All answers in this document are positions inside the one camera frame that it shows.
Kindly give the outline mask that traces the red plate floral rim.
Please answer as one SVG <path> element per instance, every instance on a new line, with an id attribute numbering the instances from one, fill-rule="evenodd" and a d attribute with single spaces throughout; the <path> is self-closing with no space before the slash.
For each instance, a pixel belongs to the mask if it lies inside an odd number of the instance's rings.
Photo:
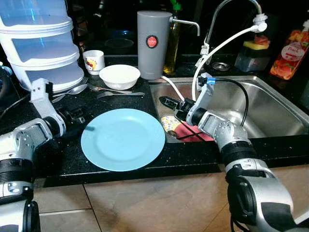
<path id="1" fill-rule="evenodd" d="M 161 123 L 168 135 L 182 142 L 206 142 L 214 141 L 212 137 L 206 135 L 197 126 L 188 126 L 187 122 L 179 121 L 173 116 L 164 116 Z"/>

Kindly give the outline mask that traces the steel spoon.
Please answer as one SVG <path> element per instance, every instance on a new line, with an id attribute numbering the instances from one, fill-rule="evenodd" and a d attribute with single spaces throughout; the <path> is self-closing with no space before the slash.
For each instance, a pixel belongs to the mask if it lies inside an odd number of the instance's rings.
<path id="1" fill-rule="evenodd" d="M 66 95 L 77 95 L 81 93 L 82 91 L 84 91 L 87 87 L 88 87 L 88 84 L 82 84 L 82 85 L 73 87 L 72 89 L 70 89 L 69 91 L 66 91 L 65 93 L 54 95 L 54 98 L 52 99 L 51 102 L 59 102 Z"/>

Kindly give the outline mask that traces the light blue plate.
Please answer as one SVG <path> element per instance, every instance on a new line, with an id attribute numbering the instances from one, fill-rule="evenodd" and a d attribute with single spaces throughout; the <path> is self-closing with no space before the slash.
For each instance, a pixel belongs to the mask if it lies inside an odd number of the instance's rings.
<path id="1" fill-rule="evenodd" d="M 80 148 L 84 156 L 102 169 L 128 172 L 144 167 L 163 150 L 163 126 L 141 110 L 110 110 L 88 123 L 94 131 L 84 131 Z"/>

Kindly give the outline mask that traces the grey water filter canister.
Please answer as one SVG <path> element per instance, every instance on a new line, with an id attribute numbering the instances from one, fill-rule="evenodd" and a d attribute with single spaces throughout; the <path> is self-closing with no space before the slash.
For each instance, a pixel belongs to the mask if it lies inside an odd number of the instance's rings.
<path id="1" fill-rule="evenodd" d="M 170 24 L 188 24 L 197 27 L 197 22 L 179 20 L 172 13 L 164 11 L 142 10 L 137 12 L 137 49 L 140 77 L 156 80 L 163 75 L 164 57 L 169 39 Z"/>

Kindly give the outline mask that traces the steel table knife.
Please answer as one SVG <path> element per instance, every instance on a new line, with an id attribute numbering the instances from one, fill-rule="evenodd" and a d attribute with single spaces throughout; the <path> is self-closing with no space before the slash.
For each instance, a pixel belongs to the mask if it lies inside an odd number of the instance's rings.
<path id="1" fill-rule="evenodd" d="M 105 91 L 97 95 L 96 99 L 102 99 L 108 96 L 144 96 L 145 93 L 143 92 L 135 92 L 135 93 L 113 93 L 111 91 Z"/>

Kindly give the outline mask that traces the olive oil bottle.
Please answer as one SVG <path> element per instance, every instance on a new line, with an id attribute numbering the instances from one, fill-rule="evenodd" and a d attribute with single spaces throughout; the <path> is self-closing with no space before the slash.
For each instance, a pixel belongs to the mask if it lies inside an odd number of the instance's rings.
<path id="1" fill-rule="evenodd" d="M 179 12 L 183 9 L 178 0 L 170 0 L 172 4 L 172 18 L 178 18 Z M 166 57 L 164 60 L 163 72 L 165 74 L 173 74 L 176 70 L 177 51 L 179 47 L 180 24 L 176 22 L 170 23 L 168 45 Z"/>

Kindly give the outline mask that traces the white bowl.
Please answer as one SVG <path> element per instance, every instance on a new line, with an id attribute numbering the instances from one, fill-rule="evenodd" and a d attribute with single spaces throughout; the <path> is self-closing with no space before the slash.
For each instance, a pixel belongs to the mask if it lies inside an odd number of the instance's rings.
<path id="1" fill-rule="evenodd" d="M 116 64 L 102 68 L 100 79 L 113 90 L 128 90 L 133 87 L 140 77 L 140 71 L 130 65 Z"/>

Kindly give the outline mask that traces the white printed cup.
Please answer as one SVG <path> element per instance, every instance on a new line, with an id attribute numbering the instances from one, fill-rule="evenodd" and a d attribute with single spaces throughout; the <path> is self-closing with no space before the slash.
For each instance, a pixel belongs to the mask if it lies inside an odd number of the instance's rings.
<path id="1" fill-rule="evenodd" d="M 105 68 L 104 52 L 91 49 L 83 52 L 84 64 L 90 75 L 99 75 L 99 72 Z"/>

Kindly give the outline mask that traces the round steel countertop fitting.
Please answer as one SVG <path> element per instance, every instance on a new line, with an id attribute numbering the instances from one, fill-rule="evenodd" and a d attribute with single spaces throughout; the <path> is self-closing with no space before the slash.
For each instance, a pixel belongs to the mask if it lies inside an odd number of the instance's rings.
<path id="1" fill-rule="evenodd" d="M 230 69 L 230 65 L 225 62 L 214 62 L 213 64 L 211 64 L 211 67 L 214 70 L 221 71 L 221 72 L 229 71 Z"/>

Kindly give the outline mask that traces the dark glass bowl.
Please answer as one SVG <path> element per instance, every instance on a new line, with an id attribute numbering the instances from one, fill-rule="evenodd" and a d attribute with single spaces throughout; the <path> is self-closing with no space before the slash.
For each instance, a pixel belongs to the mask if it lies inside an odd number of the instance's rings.
<path id="1" fill-rule="evenodd" d="M 111 38 L 104 42 L 106 51 L 110 55 L 128 55 L 134 42 L 126 38 Z"/>

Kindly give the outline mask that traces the white tiered food container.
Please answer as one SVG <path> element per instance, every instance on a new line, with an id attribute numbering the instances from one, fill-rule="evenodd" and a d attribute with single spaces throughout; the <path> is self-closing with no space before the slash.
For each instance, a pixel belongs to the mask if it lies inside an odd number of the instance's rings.
<path id="1" fill-rule="evenodd" d="M 0 45 L 20 86 L 46 79 L 53 92 L 82 82 L 66 0 L 0 0 Z"/>

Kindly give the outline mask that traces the chrome gooseneck faucet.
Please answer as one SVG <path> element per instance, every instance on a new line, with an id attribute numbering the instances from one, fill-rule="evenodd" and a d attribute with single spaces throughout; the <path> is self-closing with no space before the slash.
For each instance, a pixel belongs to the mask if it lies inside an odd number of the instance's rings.
<path id="1" fill-rule="evenodd" d="M 240 35 L 243 35 L 244 33 L 247 32 L 254 32 L 254 33 L 262 33 L 267 29 L 267 16 L 263 12 L 263 9 L 260 5 L 260 3 L 257 0 L 247 0 L 248 2 L 251 2 L 254 5 L 254 8 L 257 11 L 256 16 L 254 16 L 253 19 L 253 25 L 249 27 L 248 29 L 243 29 L 242 31 L 232 35 L 232 37 L 228 38 L 224 42 L 222 42 L 219 46 L 216 48 L 211 48 L 209 45 L 214 25 L 216 22 L 216 18 L 218 17 L 219 11 L 225 7 L 226 4 L 232 2 L 233 0 L 223 0 L 218 7 L 214 10 L 213 16 L 211 18 L 210 26 L 208 27 L 207 30 L 207 35 L 205 36 L 205 39 L 203 40 L 203 44 L 201 46 L 201 50 L 199 51 L 199 54 L 201 55 L 200 58 L 203 58 L 205 60 L 210 59 L 214 53 L 218 52 L 221 48 L 223 48 L 226 44 L 231 42 L 232 40 L 236 39 L 237 37 L 240 37 Z"/>

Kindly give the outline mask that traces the stainless steel sink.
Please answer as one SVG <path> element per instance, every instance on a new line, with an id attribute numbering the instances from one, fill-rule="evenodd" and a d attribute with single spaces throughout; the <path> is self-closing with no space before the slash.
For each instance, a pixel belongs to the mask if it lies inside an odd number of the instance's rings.
<path id="1" fill-rule="evenodd" d="M 244 128 L 249 138 L 307 135 L 309 117 L 258 76 L 229 76 L 243 84 L 249 95 L 249 114 Z M 207 110 L 239 124 L 245 99 L 238 86 L 216 82 Z"/>

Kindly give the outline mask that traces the yellow sponge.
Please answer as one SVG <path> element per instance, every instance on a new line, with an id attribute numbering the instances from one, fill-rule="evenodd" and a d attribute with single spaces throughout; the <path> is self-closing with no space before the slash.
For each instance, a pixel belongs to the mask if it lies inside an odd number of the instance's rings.
<path id="1" fill-rule="evenodd" d="M 261 49 L 268 49 L 270 45 L 270 41 L 262 41 L 262 42 L 255 42 L 255 41 L 245 41 L 243 42 L 243 46 L 248 49 L 253 50 L 261 50 Z"/>

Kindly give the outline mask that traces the orange dish soap pump bottle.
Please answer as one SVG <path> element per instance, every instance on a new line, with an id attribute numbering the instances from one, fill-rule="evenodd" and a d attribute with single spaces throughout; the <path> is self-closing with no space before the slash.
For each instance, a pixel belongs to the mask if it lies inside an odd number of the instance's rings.
<path id="1" fill-rule="evenodd" d="M 281 52 L 272 64 L 269 75 L 290 80 L 300 66 L 309 48 L 309 21 L 303 22 L 302 29 L 293 30 L 285 40 Z"/>

